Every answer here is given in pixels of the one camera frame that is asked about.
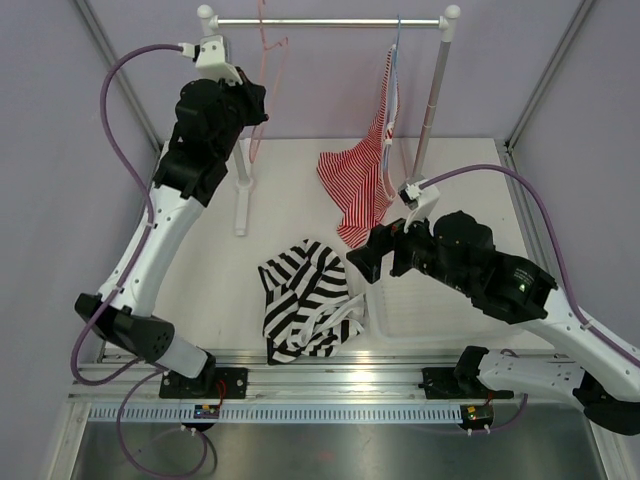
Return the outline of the pink wire hanger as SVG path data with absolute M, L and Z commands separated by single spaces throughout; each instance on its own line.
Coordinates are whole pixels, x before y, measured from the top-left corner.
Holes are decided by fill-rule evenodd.
M 288 60 L 290 45 L 287 36 L 283 36 L 273 42 L 269 41 L 265 23 L 266 2 L 258 1 L 257 7 L 259 33 L 262 45 L 259 84 L 266 88 L 265 111 L 267 116 L 271 118 L 279 93 L 282 75 Z

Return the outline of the black white striped tank top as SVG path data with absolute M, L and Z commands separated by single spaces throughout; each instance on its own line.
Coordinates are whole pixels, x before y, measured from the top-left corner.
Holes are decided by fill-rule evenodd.
M 364 333 L 364 296 L 351 294 L 345 266 L 329 246 L 305 239 L 257 270 L 268 364 L 332 357 Z

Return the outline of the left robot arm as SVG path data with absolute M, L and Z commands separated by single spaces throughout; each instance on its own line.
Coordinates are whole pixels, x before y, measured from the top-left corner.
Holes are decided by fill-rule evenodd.
M 240 134 L 268 118 L 265 88 L 243 70 L 236 73 L 233 80 L 198 79 L 181 89 L 173 132 L 148 191 L 151 210 L 111 276 L 74 305 L 97 336 L 181 375 L 181 386 L 195 398 L 214 390 L 215 360 L 154 309 L 180 244 L 228 172 Z

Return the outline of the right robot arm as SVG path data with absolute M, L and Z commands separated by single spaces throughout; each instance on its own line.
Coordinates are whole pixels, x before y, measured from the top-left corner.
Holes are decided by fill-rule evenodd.
M 387 254 L 393 256 L 391 276 L 416 270 L 463 294 L 484 315 L 536 335 L 569 358 L 528 359 L 468 346 L 454 368 L 460 393 L 542 396 L 573 406 L 608 431 L 638 434 L 638 348 L 584 314 L 534 262 L 498 251 L 489 227 L 462 211 L 435 223 L 399 219 L 376 226 L 366 244 L 346 258 L 374 284 Z

